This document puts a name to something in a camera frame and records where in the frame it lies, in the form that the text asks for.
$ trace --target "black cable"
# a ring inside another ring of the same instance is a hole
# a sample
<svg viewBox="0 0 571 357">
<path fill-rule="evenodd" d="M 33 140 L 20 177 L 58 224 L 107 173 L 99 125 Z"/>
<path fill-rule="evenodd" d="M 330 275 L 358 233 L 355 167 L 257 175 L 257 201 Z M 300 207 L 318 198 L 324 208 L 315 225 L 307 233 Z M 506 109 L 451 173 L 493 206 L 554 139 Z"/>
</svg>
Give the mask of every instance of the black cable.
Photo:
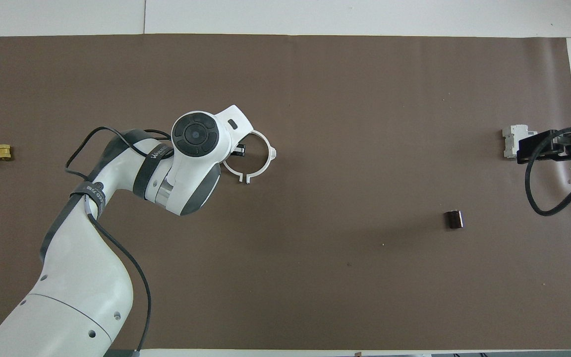
<svg viewBox="0 0 571 357">
<path fill-rule="evenodd" d="M 128 147 L 130 147 L 131 149 L 133 149 L 133 151 L 138 152 L 138 154 L 140 154 L 140 156 L 147 156 L 147 154 L 145 154 L 144 152 L 138 150 L 137 147 L 135 147 L 133 144 L 131 144 L 130 142 L 127 141 L 127 139 L 120 133 L 120 131 L 114 129 L 114 128 L 109 128 L 107 126 L 100 126 L 96 129 L 93 129 L 92 131 L 89 132 L 88 136 L 85 137 L 85 139 L 81 142 L 81 145 L 79 145 L 79 147 L 76 149 L 76 151 L 74 151 L 74 153 L 72 154 L 72 156 L 70 156 L 70 158 L 67 160 L 67 162 L 65 163 L 65 172 L 68 172 L 68 174 L 73 174 L 76 176 L 80 176 L 83 178 L 83 180 L 88 180 L 88 177 L 86 176 L 86 174 L 83 174 L 82 172 L 78 172 L 75 170 L 70 170 L 70 164 L 72 163 L 72 161 L 76 158 L 76 156 L 78 156 L 78 154 L 82 151 L 82 149 L 85 147 L 85 145 L 87 145 L 87 143 L 89 142 L 89 139 L 91 139 L 92 136 L 94 136 L 94 134 L 98 133 L 98 131 L 101 130 L 109 130 L 111 132 L 113 132 L 116 136 L 118 136 L 118 138 L 120 138 L 122 140 L 122 142 L 124 142 Z M 164 135 L 165 138 L 155 138 L 156 140 L 170 140 L 171 136 L 167 133 L 165 133 L 164 131 L 161 130 L 157 130 L 157 129 L 146 129 L 145 132 L 147 133 L 158 133 L 161 135 Z M 173 151 L 169 151 L 163 158 L 169 158 L 170 156 L 173 156 Z"/>
<path fill-rule="evenodd" d="M 88 219 L 93 224 L 93 226 L 98 229 L 110 242 L 112 242 L 124 255 L 131 260 L 133 265 L 136 267 L 138 274 L 140 274 L 140 278 L 142 279 L 142 283 L 145 285 L 145 291 L 147 292 L 147 320 L 145 321 L 145 328 L 142 332 L 142 337 L 140 337 L 140 343 L 138 343 L 138 348 L 136 351 L 140 352 L 142 349 L 142 345 L 145 343 L 145 338 L 147 337 L 147 331 L 149 331 L 149 321 L 151 320 L 151 291 L 149 290 L 149 283 L 147 282 L 147 278 L 145 277 L 145 273 L 142 271 L 140 264 L 136 262 L 136 258 L 125 249 L 122 244 L 120 244 L 109 232 L 105 231 L 105 228 L 98 223 L 98 221 L 94 218 L 91 213 L 88 213 Z"/>
<path fill-rule="evenodd" d="M 171 139 L 171 136 L 169 134 L 165 133 L 164 131 L 158 130 L 158 129 L 145 129 L 145 133 L 156 133 L 156 134 L 164 135 L 165 140 Z"/>
<path fill-rule="evenodd" d="M 546 138 L 541 140 L 541 142 L 539 142 L 537 147 L 535 147 L 534 151 L 532 152 L 532 155 L 530 156 L 530 161 L 528 161 L 528 166 L 525 169 L 525 194 L 526 197 L 528 197 L 528 202 L 530 202 L 530 206 L 532 206 L 532 209 L 535 212 L 545 217 L 555 215 L 561 212 L 562 209 L 564 209 L 567 205 L 569 205 L 569 203 L 571 202 L 571 192 L 567 196 L 565 196 L 565 198 L 561 202 L 559 202 L 557 206 L 555 206 L 551 210 L 544 211 L 541 208 L 539 208 L 537 203 L 534 201 L 534 198 L 532 197 L 532 190 L 530 189 L 530 173 L 532 172 L 532 165 L 534 165 L 534 161 L 537 160 L 537 158 L 541 154 L 541 151 L 543 151 L 544 147 L 550 144 L 550 142 L 552 142 L 554 138 L 556 138 L 557 136 L 561 136 L 565 133 L 571 133 L 571 127 L 555 131 L 555 133 L 553 133 L 552 135 L 548 135 L 546 136 Z"/>
</svg>

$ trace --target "small dark cylinder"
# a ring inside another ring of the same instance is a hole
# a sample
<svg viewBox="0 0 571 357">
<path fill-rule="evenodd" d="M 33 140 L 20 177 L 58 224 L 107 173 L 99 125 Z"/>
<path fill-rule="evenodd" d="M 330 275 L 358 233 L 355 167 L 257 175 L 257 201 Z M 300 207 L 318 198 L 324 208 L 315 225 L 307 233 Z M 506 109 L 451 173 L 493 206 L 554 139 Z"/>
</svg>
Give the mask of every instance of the small dark cylinder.
<svg viewBox="0 0 571 357">
<path fill-rule="evenodd" d="M 462 219 L 462 211 L 450 211 L 446 213 L 449 228 L 459 229 L 464 228 L 464 220 Z"/>
</svg>

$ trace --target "velcro strap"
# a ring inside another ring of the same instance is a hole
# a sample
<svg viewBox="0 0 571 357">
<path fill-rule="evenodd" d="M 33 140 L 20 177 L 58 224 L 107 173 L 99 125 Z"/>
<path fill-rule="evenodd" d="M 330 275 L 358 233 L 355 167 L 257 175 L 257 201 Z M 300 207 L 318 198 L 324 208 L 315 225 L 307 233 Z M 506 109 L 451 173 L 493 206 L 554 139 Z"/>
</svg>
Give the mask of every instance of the velcro strap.
<svg viewBox="0 0 571 357">
<path fill-rule="evenodd" d="M 143 161 L 140 170 L 138 170 L 138 174 L 136 174 L 136 180 L 133 182 L 132 192 L 136 196 L 146 199 L 145 192 L 147 191 L 147 185 L 149 185 L 151 176 L 154 175 L 160 161 L 165 158 L 165 155 L 172 149 L 173 148 L 168 145 L 159 144 L 145 157 L 145 161 Z"/>
<path fill-rule="evenodd" d="M 101 213 L 105 209 L 106 202 L 105 193 L 101 188 L 99 188 L 94 183 L 91 183 L 90 181 L 83 181 L 72 191 L 72 193 L 70 193 L 70 197 L 75 194 L 86 194 L 91 199 L 93 199 L 93 201 L 96 203 L 96 206 L 98 207 L 97 217 L 100 217 Z"/>
</svg>

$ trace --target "brown paper backdrop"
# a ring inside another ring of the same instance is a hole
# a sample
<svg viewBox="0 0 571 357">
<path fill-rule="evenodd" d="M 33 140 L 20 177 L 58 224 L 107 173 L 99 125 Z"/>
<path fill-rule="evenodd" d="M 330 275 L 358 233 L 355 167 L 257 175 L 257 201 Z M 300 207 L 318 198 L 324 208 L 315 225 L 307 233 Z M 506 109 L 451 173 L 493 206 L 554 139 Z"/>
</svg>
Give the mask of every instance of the brown paper backdrop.
<svg viewBox="0 0 571 357">
<path fill-rule="evenodd" d="M 230 104 L 277 149 L 265 174 L 224 174 L 188 217 L 121 192 L 101 218 L 149 277 L 145 347 L 571 349 L 571 206 L 536 215 L 501 139 L 571 124 L 564 39 L 0 38 L 0 143 L 16 156 L 0 163 L 0 323 L 39 276 L 79 181 L 63 164 L 91 129 L 169 130 Z M 546 206 L 571 189 L 571 163 L 534 174 Z M 113 348 L 133 348 L 145 316 L 127 268 Z"/>
</svg>

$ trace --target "black button panel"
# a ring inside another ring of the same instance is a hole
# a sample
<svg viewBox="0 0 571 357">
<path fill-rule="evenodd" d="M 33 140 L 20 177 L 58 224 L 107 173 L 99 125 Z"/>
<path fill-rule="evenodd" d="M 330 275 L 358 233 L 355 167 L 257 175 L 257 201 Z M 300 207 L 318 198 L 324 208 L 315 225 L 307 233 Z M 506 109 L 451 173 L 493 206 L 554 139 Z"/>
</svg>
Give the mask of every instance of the black button panel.
<svg viewBox="0 0 571 357">
<path fill-rule="evenodd" d="M 177 149 L 194 158 L 213 151 L 220 136 L 215 120 L 206 113 L 190 113 L 181 117 L 172 132 Z"/>
<path fill-rule="evenodd" d="M 210 116 L 205 115 L 204 113 L 195 113 L 193 120 L 201 122 L 207 129 L 215 128 L 215 120 L 213 120 L 213 118 Z"/>
</svg>

